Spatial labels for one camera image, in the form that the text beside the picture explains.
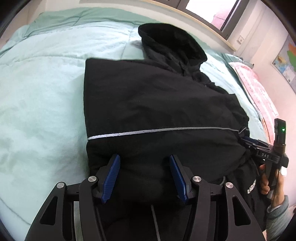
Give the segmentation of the grey sleeve right forearm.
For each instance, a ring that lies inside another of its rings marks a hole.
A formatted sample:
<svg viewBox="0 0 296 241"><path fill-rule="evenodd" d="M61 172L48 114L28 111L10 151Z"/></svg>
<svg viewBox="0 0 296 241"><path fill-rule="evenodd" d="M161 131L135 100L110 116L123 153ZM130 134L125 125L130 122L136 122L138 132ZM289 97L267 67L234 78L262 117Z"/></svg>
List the grey sleeve right forearm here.
<svg viewBox="0 0 296 241"><path fill-rule="evenodd" d="M282 204L267 208L266 240L278 240L292 219L289 211L289 199L284 195Z"/></svg>

